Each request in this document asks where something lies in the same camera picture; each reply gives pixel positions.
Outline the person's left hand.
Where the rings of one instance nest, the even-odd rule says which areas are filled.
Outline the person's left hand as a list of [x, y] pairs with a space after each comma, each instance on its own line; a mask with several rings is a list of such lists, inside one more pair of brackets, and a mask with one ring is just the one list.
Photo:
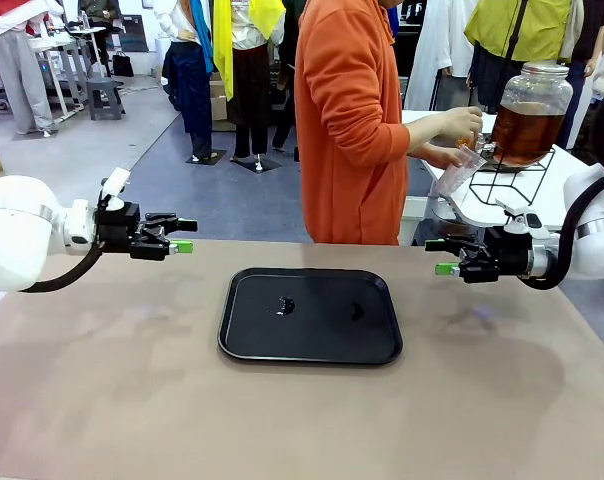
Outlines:
[[426, 161], [436, 168], [446, 170], [453, 165], [458, 168], [462, 165], [461, 151], [455, 148], [429, 146], [426, 153]]

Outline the person's right hand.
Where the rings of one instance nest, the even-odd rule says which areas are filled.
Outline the person's right hand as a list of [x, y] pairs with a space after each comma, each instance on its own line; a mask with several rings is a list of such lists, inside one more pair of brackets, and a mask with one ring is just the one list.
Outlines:
[[446, 112], [443, 134], [448, 138], [471, 146], [482, 132], [483, 115], [476, 106], [458, 107]]

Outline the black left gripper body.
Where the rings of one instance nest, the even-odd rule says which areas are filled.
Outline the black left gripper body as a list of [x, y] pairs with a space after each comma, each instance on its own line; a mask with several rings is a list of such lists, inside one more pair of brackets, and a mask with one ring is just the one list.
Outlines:
[[125, 202], [118, 210], [99, 207], [96, 213], [97, 241], [103, 252], [128, 252], [141, 220], [137, 203]]

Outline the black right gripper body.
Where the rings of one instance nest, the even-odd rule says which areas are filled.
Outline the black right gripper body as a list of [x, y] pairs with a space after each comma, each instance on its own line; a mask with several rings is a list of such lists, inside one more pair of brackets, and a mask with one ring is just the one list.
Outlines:
[[518, 276], [527, 271], [532, 249], [529, 233], [514, 234], [504, 228], [488, 228], [484, 232], [483, 245], [487, 270], [484, 283], [497, 282], [502, 276]]

